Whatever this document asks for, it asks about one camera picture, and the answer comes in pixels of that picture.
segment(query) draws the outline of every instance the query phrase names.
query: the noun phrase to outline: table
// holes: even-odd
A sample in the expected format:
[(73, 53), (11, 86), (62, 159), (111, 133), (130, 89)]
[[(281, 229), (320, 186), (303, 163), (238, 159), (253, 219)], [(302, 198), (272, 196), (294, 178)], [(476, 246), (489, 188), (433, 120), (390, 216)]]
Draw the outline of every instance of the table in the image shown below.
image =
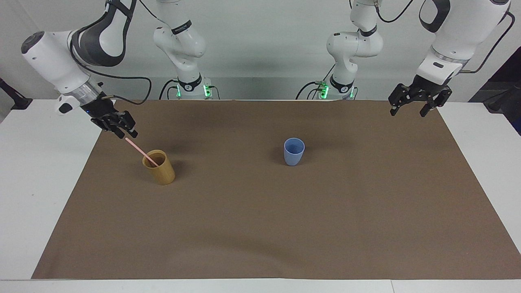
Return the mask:
[[(448, 103), (440, 113), (521, 249), (521, 137), (502, 115), (481, 104)], [(77, 109), (54, 114), (54, 101), (36, 100), (0, 124), (0, 292), (519, 292), (521, 280), (118, 280), (30, 279), (100, 130)]]

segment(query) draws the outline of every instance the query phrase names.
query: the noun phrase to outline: pink straw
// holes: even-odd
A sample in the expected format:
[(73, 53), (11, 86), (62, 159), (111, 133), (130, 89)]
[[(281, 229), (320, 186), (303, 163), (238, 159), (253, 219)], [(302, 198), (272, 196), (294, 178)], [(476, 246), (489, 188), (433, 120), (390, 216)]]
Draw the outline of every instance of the pink straw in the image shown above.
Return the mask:
[(139, 148), (139, 146), (135, 145), (135, 143), (133, 143), (128, 137), (125, 137), (125, 140), (128, 141), (128, 143), (133, 146), (136, 150), (138, 150), (142, 155), (145, 156), (145, 158), (147, 158), (152, 164), (154, 164), (156, 167), (159, 167), (159, 165), (154, 162), (153, 159), (151, 159), (147, 154), (145, 154), (145, 152), (143, 152), (142, 149)]

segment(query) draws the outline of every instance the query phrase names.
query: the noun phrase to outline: cup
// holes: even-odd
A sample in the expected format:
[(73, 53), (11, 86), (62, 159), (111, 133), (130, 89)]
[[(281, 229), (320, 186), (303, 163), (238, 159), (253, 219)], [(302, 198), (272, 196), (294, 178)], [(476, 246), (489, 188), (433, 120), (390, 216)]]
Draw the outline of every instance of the cup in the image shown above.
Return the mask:
[(296, 166), (302, 159), (306, 145), (298, 138), (290, 138), (284, 143), (284, 160), (288, 166)]
[(156, 167), (146, 157), (143, 157), (143, 166), (148, 169), (157, 183), (159, 183), (159, 185), (172, 183), (176, 178), (176, 173), (173, 171), (172, 164), (166, 153), (161, 150), (154, 150), (148, 152), (147, 155), (159, 165), (159, 167)]

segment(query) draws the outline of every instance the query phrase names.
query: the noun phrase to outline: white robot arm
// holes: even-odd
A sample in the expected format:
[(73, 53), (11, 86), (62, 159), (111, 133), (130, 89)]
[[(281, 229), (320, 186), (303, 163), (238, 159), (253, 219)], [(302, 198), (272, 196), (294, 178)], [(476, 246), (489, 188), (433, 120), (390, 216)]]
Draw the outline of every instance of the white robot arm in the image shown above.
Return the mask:
[(206, 52), (206, 42), (192, 27), (184, 10), (184, 0), (157, 0), (159, 17), (165, 27), (154, 32), (154, 43), (172, 61), (179, 80), (178, 97), (203, 100), (211, 95), (210, 80), (197, 66)]
[(377, 31), (377, 19), (374, 0), (356, 0), (351, 10), (351, 22), (359, 30), (339, 32), (329, 37), (327, 50), (335, 60), (335, 68), (327, 81), (328, 97), (348, 99), (358, 71), (352, 58), (374, 57), (382, 51), (383, 39)]
[(436, 39), (413, 83), (409, 87), (399, 84), (389, 96), (391, 115), (413, 101), (427, 102), (420, 112), (422, 117), (433, 108), (442, 107), (452, 93), (448, 87), (450, 80), (474, 56), (509, 7), (510, 0), (425, 0), (420, 21), (436, 34)]
[(127, 31), (137, 0), (107, 0), (105, 12), (82, 29), (65, 32), (38, 32), (25, 40), (26, 61), (61, 93), (56, 110), (65, 114), (81, 107), (91, 121), (123, 138), (126, 131), (136, 137), (135, 121), (129, 112), (120, 112), (81, 67), (116, 66), (125, 56)]
[[(185, 18), (184, 1), (157, 2), (162, 21), (169, 27), (157, 29), (154, 40), (174, 63), (183, 88), (180, 92), (183, 97), (211, 96), (195, 62), (204, 54), (206, 43)], [(105, 12), (94, 23), (75, 31), (38, 32), (22, 45), (27, 62), (61, 93), (56, 106), (59, 114), (81, 107), (92, 122), (119, 138), (125, 136), (122, 130), (132, 137), (138, 135), (135, 121), (127, 111), (114, 108), (102, 91), (102, 84), (91, 78), (88, 71), (92, 70), (87, 66), (111, 67), (123, 61), (136, 3), (137, 0), (106, 0)]]

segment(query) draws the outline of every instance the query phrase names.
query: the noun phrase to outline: bamboo cup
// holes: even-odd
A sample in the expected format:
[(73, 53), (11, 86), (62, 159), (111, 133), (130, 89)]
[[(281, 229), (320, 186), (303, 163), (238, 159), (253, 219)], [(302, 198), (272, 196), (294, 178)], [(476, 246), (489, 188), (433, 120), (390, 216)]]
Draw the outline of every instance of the bamboo cup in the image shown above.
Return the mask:
[(143, 157), (143, 166), (145, 166), (150, 174), (156, 179), (159, 185), (168, 185), (176, 178), (176, 173), (172, 168), (172, 164), (165, 152), (154, 150), (147, 155), (156, 162), (159, 167), (154, 166), (146, 157)]

